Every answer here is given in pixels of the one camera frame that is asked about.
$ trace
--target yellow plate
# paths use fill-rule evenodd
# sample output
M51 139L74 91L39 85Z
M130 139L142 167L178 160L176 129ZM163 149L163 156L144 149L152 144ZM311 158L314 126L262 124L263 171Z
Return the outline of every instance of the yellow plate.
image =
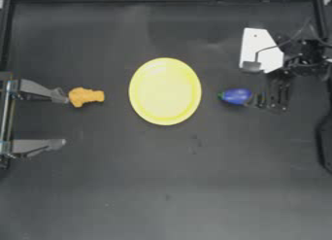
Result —
M202 83L192 68L174 58L147 62L130 83L130 102L151 123L174 125L187 120L202 101Z

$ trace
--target cable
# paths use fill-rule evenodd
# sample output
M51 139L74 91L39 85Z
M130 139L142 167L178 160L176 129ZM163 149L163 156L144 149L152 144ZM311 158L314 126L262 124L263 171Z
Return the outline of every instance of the cable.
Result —
M267 50L271 50L271 49L275 49L275 48L279 48L279 47L283 47L284 45L287 45L290 42L292 42L304 32L304 30L307 29L308 27L308 24L311 22L311 17L306 20L306 23L304 25L302 26L302 28L296 31L296 33L294 34L294 36L284 42L282 42L280 44L272 46L272 47L268 47L266 49L262 49L259 51L256 51L256 57L255 57L255 62L258 62L259 60L259 55L263 51L267 51Z
M315 30L315 27L314 27L312 24L310 24L308 28L310 28L310 30L311 30L312 36L314 36L315 39L319 41L319 43L320 43L324 47L332 49L332 45L328 44L327 42L324 42L324 41L322 40L322 38L318 36L316 30Z

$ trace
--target blue object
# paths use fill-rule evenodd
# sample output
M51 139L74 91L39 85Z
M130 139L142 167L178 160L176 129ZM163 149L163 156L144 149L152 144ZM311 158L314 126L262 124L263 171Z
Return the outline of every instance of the blue object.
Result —
M230 104L244 105L254 93L247 88L231 88L222 92L218 97Z

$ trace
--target metal bracket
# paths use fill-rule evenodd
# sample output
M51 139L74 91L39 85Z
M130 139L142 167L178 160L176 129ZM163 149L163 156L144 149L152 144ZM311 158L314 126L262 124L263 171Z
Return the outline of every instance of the metal bracket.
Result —
M52 101L54 103L70 103L64 91L60 88L48 89L30 80L14 80L8 82L7 91L12 97L28 101Z
M8 158L32 157L43 152L59 150L66 143L66 139L14 140L0 142L0 154Z

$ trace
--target black tabletop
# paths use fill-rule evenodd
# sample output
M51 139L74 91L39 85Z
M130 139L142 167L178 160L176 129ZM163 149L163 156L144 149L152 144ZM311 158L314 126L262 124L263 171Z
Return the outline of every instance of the black tabletop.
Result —
M2 239L328 239L332 177L314 130L326 85L299 78L290 111L224 106L231 87L263 89L239 71L243 29L292 34L308 4L24 3L15 10L10 69L70 91L103 89L82 109L20 103L18 138L67 138L58 152L14 161L0 181ZM196 71L203 101L164 127L135 114L138 67L175 57Z

